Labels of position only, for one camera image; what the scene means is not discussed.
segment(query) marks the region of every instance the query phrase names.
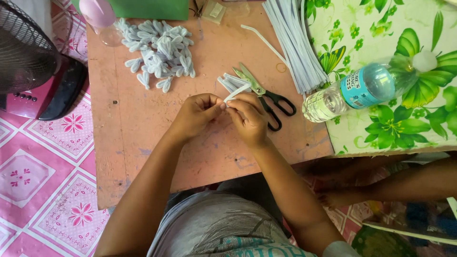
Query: hand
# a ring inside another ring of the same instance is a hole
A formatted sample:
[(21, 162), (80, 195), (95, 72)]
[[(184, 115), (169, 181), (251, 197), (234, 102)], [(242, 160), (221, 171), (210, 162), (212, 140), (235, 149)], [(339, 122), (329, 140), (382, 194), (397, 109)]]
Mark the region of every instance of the hand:
[[(268, 116), (259, 98), (255, 94), (241, 93), (235, 100), (227, 102), (231, 108), (227, 112), (232, 117), (233, 123), (238, 130), (241, 139), (250, 149), (259, 149), (268, 145)], [(237, 112), (244, 114), (243, 119)]]
[(184, 101), (169, 131), (178, 140), (187, 142), (200, 134), (225, 108), (223, 99), (213, 94), (191, 96)]

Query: scissors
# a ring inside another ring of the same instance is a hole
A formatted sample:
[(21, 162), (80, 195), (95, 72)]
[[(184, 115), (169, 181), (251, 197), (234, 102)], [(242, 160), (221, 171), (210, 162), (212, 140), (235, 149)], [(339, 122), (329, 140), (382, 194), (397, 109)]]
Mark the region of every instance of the scissors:
[[(282, 122), (278, 118), (276, 113), (273, 111), (273, 109), (265, 102), (265, 99), (263, 98), (263, 96), (270, 98), (273, 101), (273, 103), (276, 105), (276, 107), (278, 107), (287, 116), (293, 116), (294, 114), (297, 113), (297, 109), (295, 108), (295, 105), (291, 101), (289, 101), (289, 99), (287, 99), (281, 95), (272, 93), (268, 90), (265, 90), (262, 86), (260, 86), (259, 82), (257, 82), (257, 80), (255, 80), (254, 76), (248, 71), (248, 69), (242, 63), (239, 63), (239, 66), (241, 67), (241, 70), (239, 70), (235, 67), (232, 67), (232, 69), (235, 71), (235, 73), (238, 77), (240, 77), (243, 80), (247, 80), (251, 83), (251, 89), (259, 96), (260, 102), (262, 103), (262, 106), (265, 109), (265, 111), (267, 113), (269, 113), (275, 119), (276, 123), (278, 123), (278, 127), (275, 128), (271, 125), (270, 122), (268, 122), (268, 128), (271, 129), (272, 131), (279, 131), (282, 128)], [(279, 104), (279, 101), (286, 102), (286, 104), (292, 109), (292, 112), (289, 112), (284, 107), (282, 107), (281, 104)]]

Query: black scissor handle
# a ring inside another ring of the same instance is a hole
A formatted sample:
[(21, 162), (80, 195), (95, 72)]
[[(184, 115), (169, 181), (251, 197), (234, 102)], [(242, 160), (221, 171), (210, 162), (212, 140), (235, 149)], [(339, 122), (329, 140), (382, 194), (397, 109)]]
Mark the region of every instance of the black scissor handle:
[(260, 102), (262, 103), (262, 106), (263, 106), (263, 108), (265, 109), (265, 111), (266, 111), (267, 113), (269, 113), (269, 114), (274, 118), (274, 120), (276, 121), (276, 123), (278, 123), (278, 127), (275, 128), (275, 127), (273, 127), (273, 126), (271, 125), (270, 122), (268, 122), (268, 128), (271, 129), (272, 131), (275, 131), (275, 132), (276, 132), (276, 131), (279, 131), (279, 130), (282, 128), (282, 122), (281, 122), (281, 120), (278, 118), (278, 116), (277, 116), (276, 113), (273, 111), (273, 109), (272, 109), (270, 106), (268, 106), (268, 104), (265, 102), (265, 99), (263, 99), (263, 97), (260, 96), (259, 99), (260, 99)]
[[(270, 98), (273, 101), (273, 103), (276, 105), (276, 107), (278, 107), (287, 116), (293, 116), (297, 113), (297, 109), (295, 108), (295, 105), (289, 99), (287, 99), (283, 96), (277, 95), (275, 93), (272, 93), (268, 90), (266, 90), (264, 96)], [(292, 109), (292, 112), (289, 112), (284, 107), (282, 107), (281, 104), (279, 103), (279, 101), (286, 102), (286, 104), (288, 104), (288, 106)]]

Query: blue bottle label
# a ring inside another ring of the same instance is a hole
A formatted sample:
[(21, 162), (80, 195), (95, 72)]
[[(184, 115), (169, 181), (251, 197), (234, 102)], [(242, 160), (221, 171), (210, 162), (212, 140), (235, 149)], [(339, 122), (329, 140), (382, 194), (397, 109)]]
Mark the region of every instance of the blue bottle label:
[(368, 91), (363, 81), (364, 69), (365, 67), (349, 74), (340, 83), (340, 90), (344, 100), (355, 109), (363, 109), (382, 102)]

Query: plastic bottle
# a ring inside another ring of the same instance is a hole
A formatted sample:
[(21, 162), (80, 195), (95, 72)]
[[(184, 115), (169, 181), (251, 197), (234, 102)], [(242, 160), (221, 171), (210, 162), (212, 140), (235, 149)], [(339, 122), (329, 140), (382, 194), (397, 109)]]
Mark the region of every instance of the plastic bottle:
[(116, 15), (110, 3), (106, 0), (80, 0), (80, 10), (105, 45), (117, 47), (122, 44), (122, 32), (114, 26)]
[(312, 122), (324, 122), (352, 109), (364, 109), (409, 90), (419, 74), (437, 67), (435, 55), (422, 51), (373, 62), (306, 98), (302, 111)]

